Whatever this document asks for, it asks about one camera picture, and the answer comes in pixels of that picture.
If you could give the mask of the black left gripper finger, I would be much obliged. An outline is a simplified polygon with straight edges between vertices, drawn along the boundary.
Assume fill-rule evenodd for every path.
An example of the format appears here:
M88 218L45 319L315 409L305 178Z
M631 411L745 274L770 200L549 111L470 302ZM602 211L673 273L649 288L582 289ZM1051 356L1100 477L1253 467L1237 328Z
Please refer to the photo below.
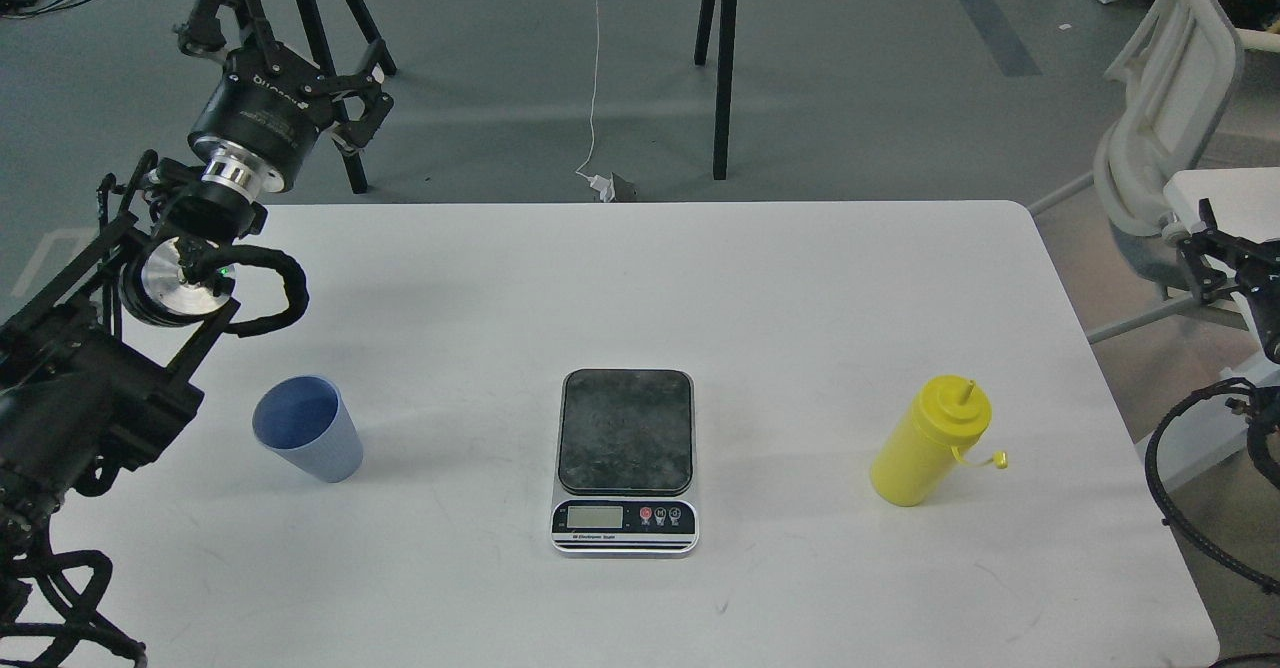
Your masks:
M332 134L332 139L344 157L358 157L374 138L393 107L394 99L383 90L381 61L389 58L384 38L374 38L364 52L358 70L348 76L319 77L317 115L325 113L326 122L319 124ZM347 100L357 100L358 116L339 116Z
M239 49L229 49L220 12L229 9L239 29ZM241 61L282 74L282 45L265 15L261 0L196 0L183 24L174 26L179 52L207 59L228 76Z

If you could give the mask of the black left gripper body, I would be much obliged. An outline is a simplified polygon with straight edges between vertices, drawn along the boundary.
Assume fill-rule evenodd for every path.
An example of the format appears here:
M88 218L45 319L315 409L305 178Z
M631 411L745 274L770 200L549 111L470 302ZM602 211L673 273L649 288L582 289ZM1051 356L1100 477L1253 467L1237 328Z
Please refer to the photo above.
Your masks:
M332 124L334 109L319 109L303 84L323 79L320 67L287 50L273 67L259 49L234 49L223 65L223 76L206 106L196 118L188 145L197 157L209 159L216 145L236 145L261 159L271 171L268 193L283 193L294 186L301 166L321 131Z

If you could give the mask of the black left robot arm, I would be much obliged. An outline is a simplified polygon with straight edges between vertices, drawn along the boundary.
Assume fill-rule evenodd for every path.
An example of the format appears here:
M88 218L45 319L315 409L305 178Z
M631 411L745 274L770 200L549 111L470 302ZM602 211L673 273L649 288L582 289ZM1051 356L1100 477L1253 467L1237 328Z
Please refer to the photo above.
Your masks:
M180 52L221 67L188 136L196 165L142 154L104 177L99 234L3 325L3 636L41 639L5 667L60 667L95 645L133 667L146 648L100 604L113 576L97 550L56 552L51 518L69 491L104 495L155 462L196 417L196 369L220 337L260 337L308 305L296 258L247 244L262 195L292 189L323 134L351 189L369 189L361 152L389 115L397 67L364 0L344 0L367 47L338 74L315 0L294 0L312 50L280 42L261 0L197 0Z

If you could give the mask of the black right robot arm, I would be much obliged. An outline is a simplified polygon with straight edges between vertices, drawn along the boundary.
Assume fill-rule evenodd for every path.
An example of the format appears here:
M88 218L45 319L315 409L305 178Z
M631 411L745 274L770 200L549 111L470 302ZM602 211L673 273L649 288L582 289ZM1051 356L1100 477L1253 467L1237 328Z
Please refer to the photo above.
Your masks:
M1245 299L1254 326L1258 329L1263 357L1277 363L1279 349L1279 258L1277 241L1251 241L1222 232L1208 198L1198 200L1197 211L1203 223L1201 232L1178 241L1178 258L1181 273L1188 276L1192 296L1201 303L1238 293ZM1230 555L1202 534L1169 497L1158 471L1158 449L1162 436L1174 418L1188 412L1194 404L1224 395L1225 407L1235 416L1245 418L1245 450L1257 472L1272 486L1279 486L1277 458L1270 450L1270 436L1277 434L1277 386L1258 386L1248 378L1224 378L1202 386L1175 404L1161 418L1143 456L1146 482L1156 507L1164 516L1164 525L1185 537L1197 550L1228 571L1256 584L1268 595L1279 591L1277 578L1265 575Z

